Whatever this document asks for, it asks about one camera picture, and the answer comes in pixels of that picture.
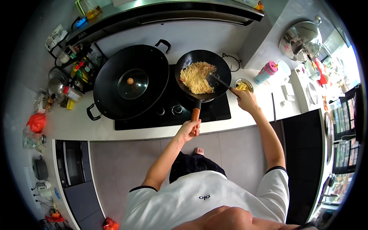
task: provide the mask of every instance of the hand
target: hand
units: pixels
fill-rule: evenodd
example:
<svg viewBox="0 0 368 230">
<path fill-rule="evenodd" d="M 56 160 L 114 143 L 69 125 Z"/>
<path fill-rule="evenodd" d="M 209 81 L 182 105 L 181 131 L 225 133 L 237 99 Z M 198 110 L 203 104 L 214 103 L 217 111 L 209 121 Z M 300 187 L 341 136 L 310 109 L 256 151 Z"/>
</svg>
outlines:
<svg viewBox="0 0 368 230">
<path fill-rule="evenodd" d="M 185 144 L 187 141 L 190 141 L 193 137 L 189 135 L 189 133 L 192 131 L 193 127 L 196 127 L 195 130 L 195 136 L 199 135 L 199 128 L 201 127 L 199 124 L 202 122 L 201 119 L 198 121 L 186 121 L 184 124 L 180 127 L 179 131 L 176 133 L 174 138 L 177 138 L 177 140 Z"/>
<path fill-rule="evenodd" d="M 249 90 L 238 91 L 235 89 L 234 93 L 239 96 L 237 98 L 238 106 L 244 111 L 253 115 L 259 109 L 255 95 Z"/>
</svg>

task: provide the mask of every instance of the foot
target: foot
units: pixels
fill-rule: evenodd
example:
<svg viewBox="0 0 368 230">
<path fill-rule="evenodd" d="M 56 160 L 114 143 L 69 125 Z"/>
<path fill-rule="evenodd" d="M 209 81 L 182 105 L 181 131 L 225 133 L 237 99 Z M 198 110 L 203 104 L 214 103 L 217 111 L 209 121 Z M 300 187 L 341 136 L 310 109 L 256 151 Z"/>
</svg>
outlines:
<svg viewBox="0 0 368 230">
<path fill-rule="evenodd" d="M 196 148 L 196 149 L 194 150 L 194 153 L 196 153 L 196 154 L 201 154 L 201 155 L 205 155 L 205 153 L 204 153 L 203 149 L 201 149 L 201 148 Z"/>
</svg>

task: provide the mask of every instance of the wok handle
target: wok handle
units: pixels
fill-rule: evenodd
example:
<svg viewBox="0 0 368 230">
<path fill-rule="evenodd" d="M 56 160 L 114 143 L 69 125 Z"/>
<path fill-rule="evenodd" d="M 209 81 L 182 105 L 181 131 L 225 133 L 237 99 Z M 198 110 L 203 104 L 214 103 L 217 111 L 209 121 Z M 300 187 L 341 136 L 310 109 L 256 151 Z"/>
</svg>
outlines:
<svg viewBox="0 0 368 230">
<path fill-rule="evenodd" d="M 192 111 L 192 118 L 190 119 L 191 122 L 192 121 L 198 121 L 199 114 L 201 113 L 201 104 L 202 104 L 201 100 L 196 99 L 194 101 L 194 108 L 193 108 L 193 111 Z M 196 129 L 197 129 L 197 126 L 194 126 L 192 131 L 189 133 L 189 136 L 194 137 Z"/>
<path fill-rule="evenodd" d="M 88 117 L 92 120 L 92 121 L 97 121 L 98 119 L 101 118 L 101 116 L 97 116 L 97 117 L 94 117 L 91 113 L 91 109 L 95 106 L 95 104 L 93 103 L 92 105 L 90 105 L 88 108 L 87 108 L 87 115 Z"/>
<path fill-rule="evenodd" d="M 165 46 L 167 46 L 167 50 L 166 50 L 166 54 L 168 54 L 171 50 L 171 44 L 163 39 L 160 39 L 158 43 L 156 43 L 155 47 L 158 47 L 160 45 L 160 43 L 164 44 Z"/>
<path fill-rule="evenodd" d="M 237 95 L 234 91 L 235 91 L 235 89 L 233 88 L 233 87 L 230 87 L 229 88 L 229 90 L 235 95 L 235 96 L 237 96 L 238 98 L 240 98 L 239 97 L 239 95 Z"/>
</svg>

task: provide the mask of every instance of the cabinet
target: cabinet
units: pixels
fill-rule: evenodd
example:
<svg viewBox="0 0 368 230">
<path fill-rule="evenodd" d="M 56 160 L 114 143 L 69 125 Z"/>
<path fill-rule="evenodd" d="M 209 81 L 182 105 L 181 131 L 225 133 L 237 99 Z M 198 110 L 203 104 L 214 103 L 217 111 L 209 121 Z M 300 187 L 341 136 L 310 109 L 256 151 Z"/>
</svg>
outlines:
<svg viewBox="0 0 368 230">
<path fill-rule="evenodd" d="M 105 218 L 103 217 L 101 209 L 99 209 L 78 224 L 81 230 L 102 230 L 104 222 Z"/>
<path fill-rule="evenodd" d="M 322 127 L 318 110 L 282 120 L 290 203 L 287 224 L 303 224 L 315 201 L 322 169 Z"/>
<path fill-rule="evenodd" d="M 67 187 L 64 192 L 78 223 L 100 210 L 93 181 Z"/>
</svg>

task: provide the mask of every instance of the metal spatula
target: metal spatula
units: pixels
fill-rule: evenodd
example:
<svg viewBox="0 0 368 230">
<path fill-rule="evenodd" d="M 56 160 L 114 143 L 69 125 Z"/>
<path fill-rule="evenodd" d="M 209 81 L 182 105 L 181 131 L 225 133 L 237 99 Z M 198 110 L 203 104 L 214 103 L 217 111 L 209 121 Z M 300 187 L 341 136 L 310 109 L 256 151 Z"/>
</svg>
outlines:
<svg viewBox="0 0 368 230">
<path fill-rule="evenodd" d="M 235 96 L 237 96 L 237 97 L 239 97 L 234 91 L 235 91 L 235 89 L 233 88 L 233 87 L 231 87 L 231 86 L 229 86 L 228 84 L 226 84 L 223 80 L 221 80 L 220 78 L 219 78 L 219 76 L 217 75 L 217 73 L 215 73 L 216 72 L 216 70 L 217 70 L 217 68 L 216 68 L 216 66 L 215 66 L 215 69 L 214 70 L 212 70 L 209 74 L 208 74 L 208 76 L 207 76 L 207 78 L 208 77 L 214 77 L 215 79 L 217 79 L 221 84 L 223 84 L 224 86 L 226 86 Z"/>
</svg>

